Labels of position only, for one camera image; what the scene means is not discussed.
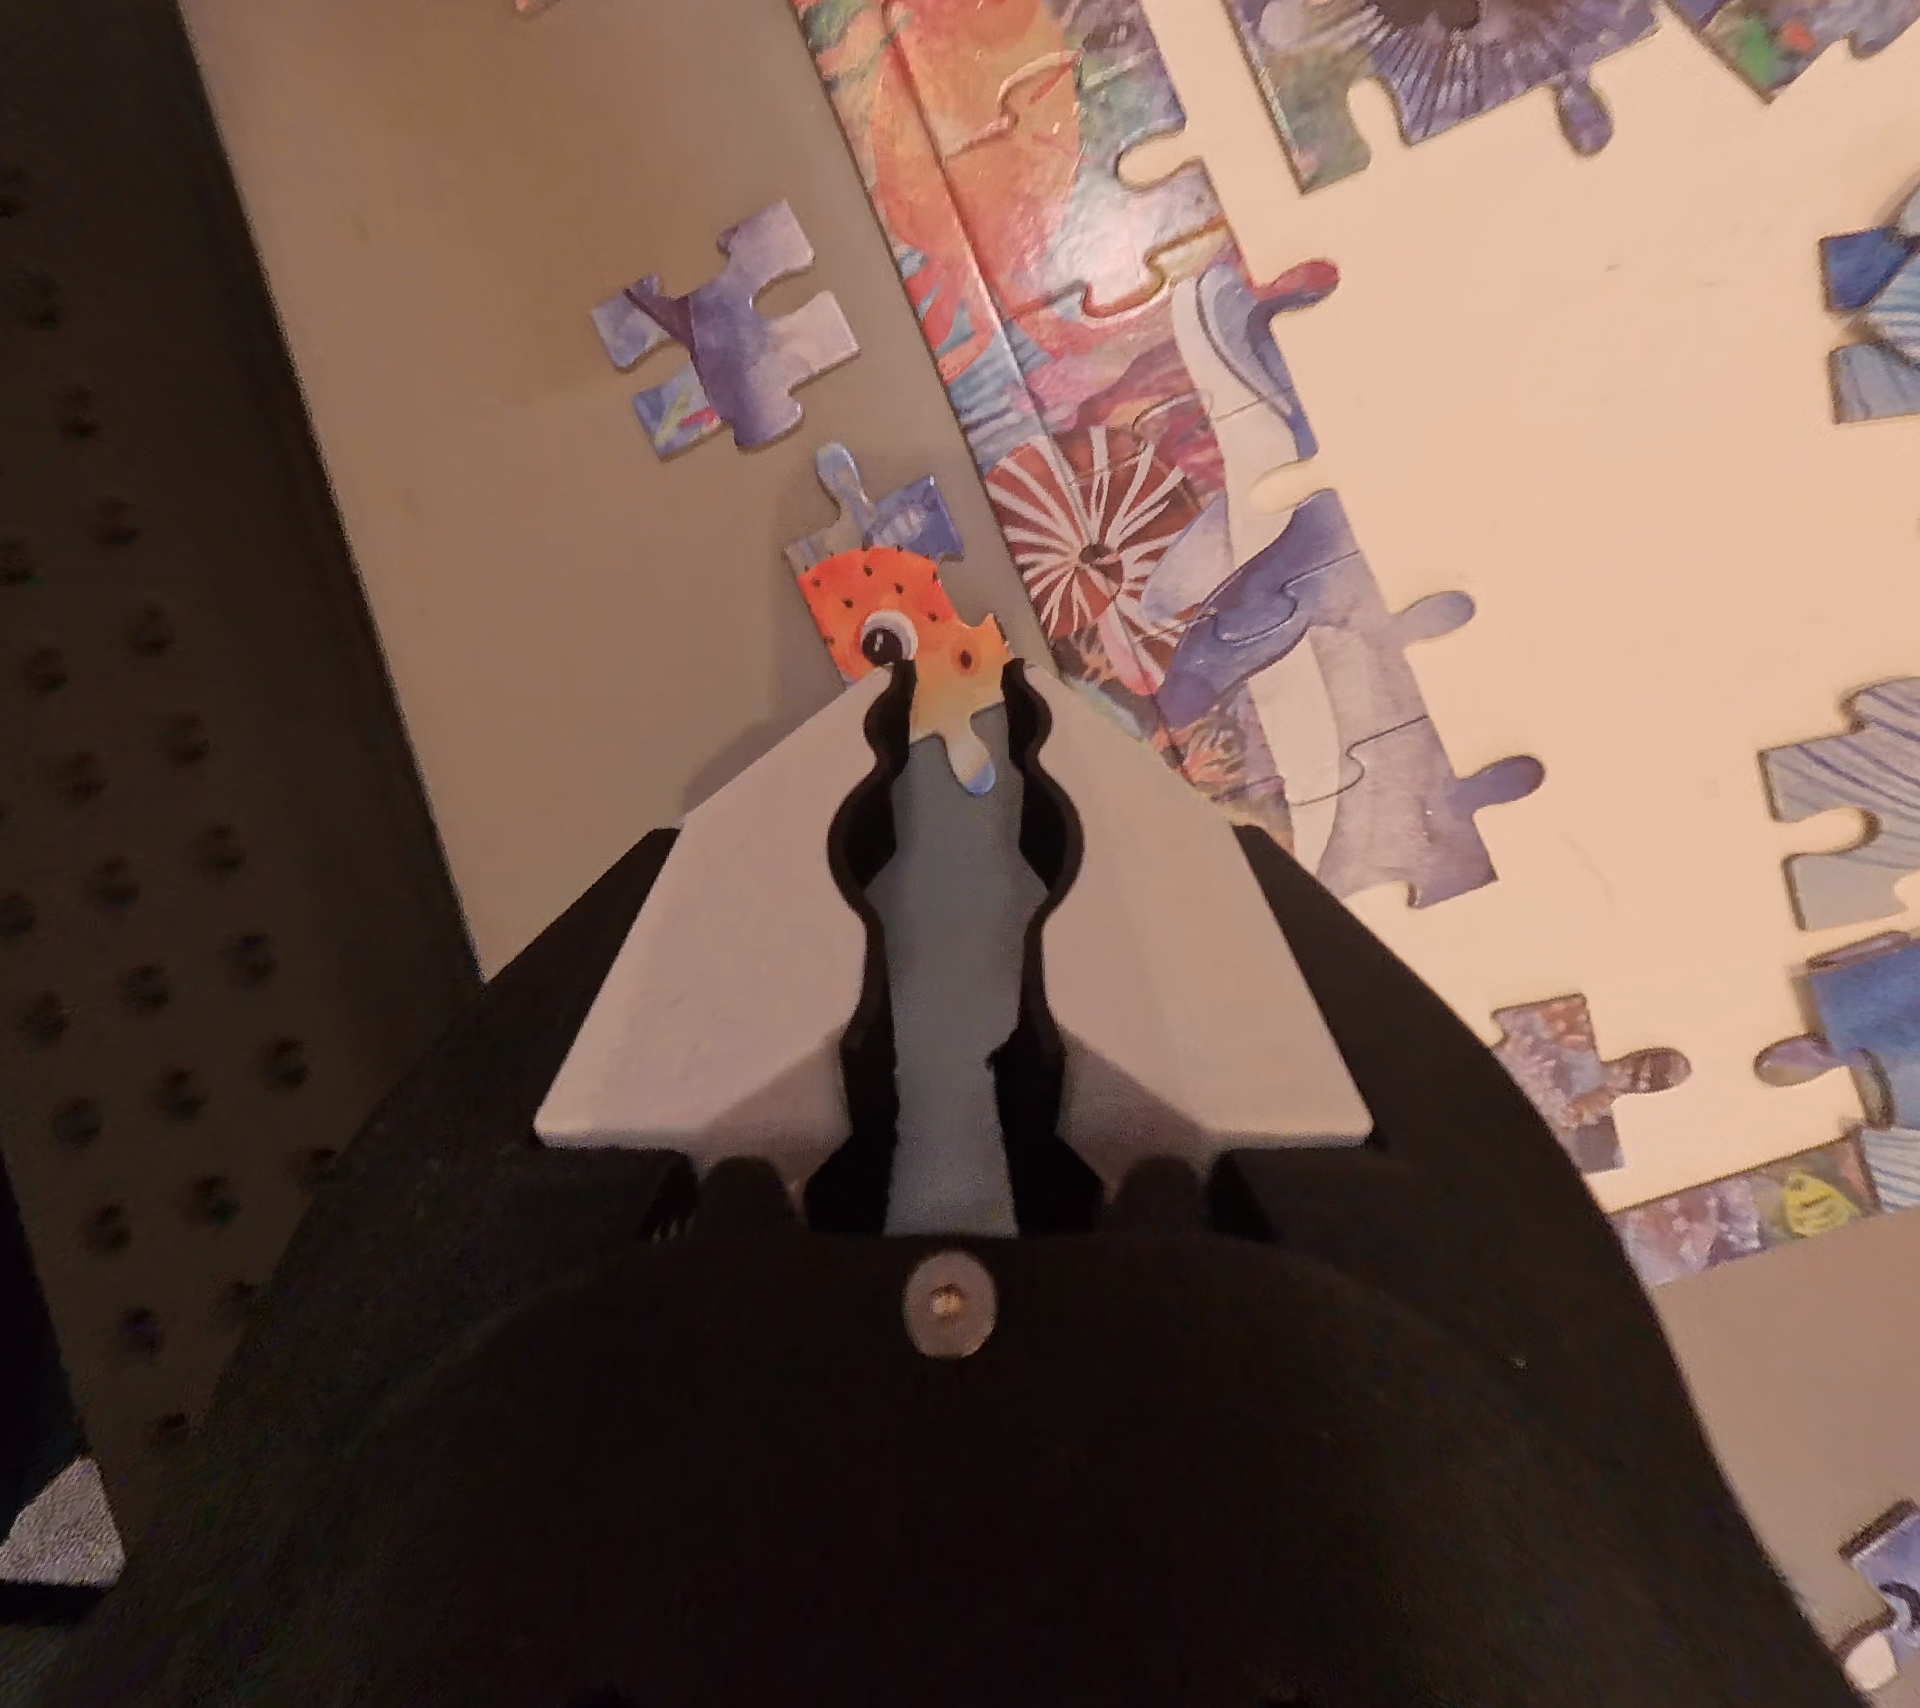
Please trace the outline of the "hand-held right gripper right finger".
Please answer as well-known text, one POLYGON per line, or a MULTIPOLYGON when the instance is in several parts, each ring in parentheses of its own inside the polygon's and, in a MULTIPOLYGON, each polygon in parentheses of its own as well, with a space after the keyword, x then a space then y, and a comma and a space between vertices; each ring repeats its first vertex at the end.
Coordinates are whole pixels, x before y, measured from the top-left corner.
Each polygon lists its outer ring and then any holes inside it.
POLYGON ((1141 1164, 1353 1146, 1374 1118, 1229 819, 1050 674, 1001 678, 1042 902, 1001 1043, 1020 1237, 1091 1228, 1141 1164))

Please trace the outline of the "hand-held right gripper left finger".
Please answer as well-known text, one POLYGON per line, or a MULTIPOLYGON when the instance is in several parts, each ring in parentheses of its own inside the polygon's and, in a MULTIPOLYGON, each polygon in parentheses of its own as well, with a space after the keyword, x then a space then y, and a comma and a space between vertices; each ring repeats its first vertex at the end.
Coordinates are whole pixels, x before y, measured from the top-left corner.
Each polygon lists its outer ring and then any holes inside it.
POLYGON ((885 934, 909 664, 877 669, 691 809, 534 1116, 542 1144, 771 1167, 875 1235, 899 1144, 885 934))

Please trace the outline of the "purple white sail puzzle piece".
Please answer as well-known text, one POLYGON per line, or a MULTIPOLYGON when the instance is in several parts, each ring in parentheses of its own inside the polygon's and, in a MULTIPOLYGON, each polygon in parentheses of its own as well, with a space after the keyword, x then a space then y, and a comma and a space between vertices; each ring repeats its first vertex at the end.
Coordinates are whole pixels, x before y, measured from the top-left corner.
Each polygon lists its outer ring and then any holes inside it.
POLYGON ((1533 794, 1546 776, 1533 756, 1504 756, 1459 774, 1430 718, 1352 744, 1356 779, 1324 811, 1325 834, 1301 866, 1333 896, 1399 884, 1413 908, 1471 895, 1498 881, 1477 812, 1533 794))

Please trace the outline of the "lavender white whale puzzle piece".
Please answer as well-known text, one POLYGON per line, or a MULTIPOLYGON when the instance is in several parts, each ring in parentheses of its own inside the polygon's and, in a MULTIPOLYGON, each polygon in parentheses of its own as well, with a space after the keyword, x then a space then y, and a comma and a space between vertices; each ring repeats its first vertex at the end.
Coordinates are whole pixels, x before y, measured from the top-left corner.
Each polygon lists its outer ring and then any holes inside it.
POLYGON ((1464 629, 1475 617, 1475 601, 1469 593, 1450 589, 1420 596, 1396 613, 1382 601, 1375 577, 1360 554, 1313 571, 1310 581, 1307 647, 1325 692, 1336 749, 1330 772, 1315 774, 1307 785, 1305 801, 1317 805, 1362 779, 1362 743, 1428 715, 1405 650, 1464 629))

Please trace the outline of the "lavender coral puzzle piece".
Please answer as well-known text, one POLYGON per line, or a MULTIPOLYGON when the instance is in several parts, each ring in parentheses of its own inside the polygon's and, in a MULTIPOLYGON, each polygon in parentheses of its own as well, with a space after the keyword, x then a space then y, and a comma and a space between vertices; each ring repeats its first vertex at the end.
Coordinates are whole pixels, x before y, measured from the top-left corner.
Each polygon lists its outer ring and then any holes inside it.
POLYGON ((1677 1049, 1599 1056, 1587 1000, 1579 995, 1505 1006, 1494 1020, 1500 1027, 1495 1060, 1584 1174, 1623 1167, 1617 1101, 1666 1094, 1691 1073, 1677 1049))

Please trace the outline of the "orange print puzzle piece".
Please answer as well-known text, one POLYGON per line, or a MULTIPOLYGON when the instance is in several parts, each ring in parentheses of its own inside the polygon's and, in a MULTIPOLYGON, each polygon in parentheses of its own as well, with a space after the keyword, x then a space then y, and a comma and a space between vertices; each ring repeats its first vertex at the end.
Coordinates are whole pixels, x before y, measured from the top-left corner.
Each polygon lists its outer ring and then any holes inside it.
POLYGON ((1011 652, 993 617, 968 622, 947 596, 940 567, 961 558, 964 543, 940 485, 923 475, 871 498, 840 443, 825 443, 813 468, 836 521, 784 556, 829 662, 845 684, 907 666, 909 744, 938 739, 954 782, 987 794, 995 761, 974 721, 999 707, 1011 652))

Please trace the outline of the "sea print puzzle board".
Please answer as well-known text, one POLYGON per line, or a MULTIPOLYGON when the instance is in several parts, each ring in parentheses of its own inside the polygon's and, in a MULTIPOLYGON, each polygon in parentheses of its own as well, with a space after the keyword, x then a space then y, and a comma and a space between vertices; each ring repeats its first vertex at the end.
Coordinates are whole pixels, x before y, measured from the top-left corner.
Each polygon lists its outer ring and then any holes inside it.
POLYGON ((1407 145, 1360 78, 1368 166, 1301 192, 1221 0, 789 4, 1058 678, 1301 866, 1336 758, 1307 633, 1184 731, 1156 692, 1331 491, 1387 608, 1474 601, 1404 650, 1451 767, 1546 770, 1477 811, 1494 884, 1341 901, 1494 1046, 1495 1013, 1579 995, 1601 1059, 1688 1059, 1584 1174, 1640 1279, 1916 1206, 1916 1131, 1853 1073, 1756 1073, 1812 1028, 1810 961, 1916 932, 1916 874, 1888 919, 1798 926, 1784 860, 1862 819, 1773 819, 1759 767, 1916 678, 1916 416, 1833 423, 1817 270, 1916 188, 1916 25, 1765 103, 1651 0, 1594 68, 1594 157, 1543 90, 1407 145), (1174 288, 1221 251, 1338 267, 1274 325, 1305 462, 1189 391, 1174 288))

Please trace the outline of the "urchin green coral puzzle piece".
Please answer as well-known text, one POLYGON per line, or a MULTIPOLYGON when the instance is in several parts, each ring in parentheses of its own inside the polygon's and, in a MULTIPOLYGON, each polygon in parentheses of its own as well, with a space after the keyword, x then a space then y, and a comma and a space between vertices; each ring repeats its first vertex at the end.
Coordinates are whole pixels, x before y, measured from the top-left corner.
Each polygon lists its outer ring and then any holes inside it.
POLYGON ((1220 0, 1301 195, 1369 166, 1347 105, 1369 72, 1362 0, 1220 0))

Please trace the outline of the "dark blue fin puzzle piece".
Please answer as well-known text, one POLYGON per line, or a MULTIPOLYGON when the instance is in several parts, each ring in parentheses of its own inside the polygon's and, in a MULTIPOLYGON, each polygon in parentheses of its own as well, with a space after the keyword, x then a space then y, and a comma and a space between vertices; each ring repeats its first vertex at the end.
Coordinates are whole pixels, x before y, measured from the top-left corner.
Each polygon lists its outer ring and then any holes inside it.
POLYGON ((1284 530, 1198 607, 1164 666, 1156 707, 1182 732, 1277 664, 1324 617, 1333 571, 1360 550, 1333 491, 1307 497, 1284 530))

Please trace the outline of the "purple blue white puzzle piece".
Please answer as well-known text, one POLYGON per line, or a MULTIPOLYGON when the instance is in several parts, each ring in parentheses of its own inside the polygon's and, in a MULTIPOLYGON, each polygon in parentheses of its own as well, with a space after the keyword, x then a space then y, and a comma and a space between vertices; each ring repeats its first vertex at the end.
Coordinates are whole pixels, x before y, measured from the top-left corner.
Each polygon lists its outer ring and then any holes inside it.
POLYGON ((779 441, 804 419, 796 389, 858 354, 848 316, 827 291, 774 319, 755 309, 768 286, 813 262, 787 203, 751 212, 715 244, 723 267, 690 293, 670 294, 659 279, 645 277, 615 288, 587 315, 620 372, 666 347, 684 350, 684 368, 632 399, 636 424, 659 459, 717 433, 728 433, 738 451, 779 441))

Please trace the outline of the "red tipped tail puzzle piece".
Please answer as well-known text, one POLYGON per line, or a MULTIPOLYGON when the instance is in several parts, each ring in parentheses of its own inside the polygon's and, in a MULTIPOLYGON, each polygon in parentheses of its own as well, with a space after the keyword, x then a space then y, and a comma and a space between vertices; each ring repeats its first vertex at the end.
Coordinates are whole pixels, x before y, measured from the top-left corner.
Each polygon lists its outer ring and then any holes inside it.
POLYGON ((1327 300, 1338 285, 1338 267, 1327 258, 1307 258, 1275 279, 1256 280, 1237 251, 1224 249, 1172 291, 1174 347, 1218 441, 1228 424, 1241 421, 1277 433, 1274 462, 1279 466, 1317 455, 1275 325, 1327 300))

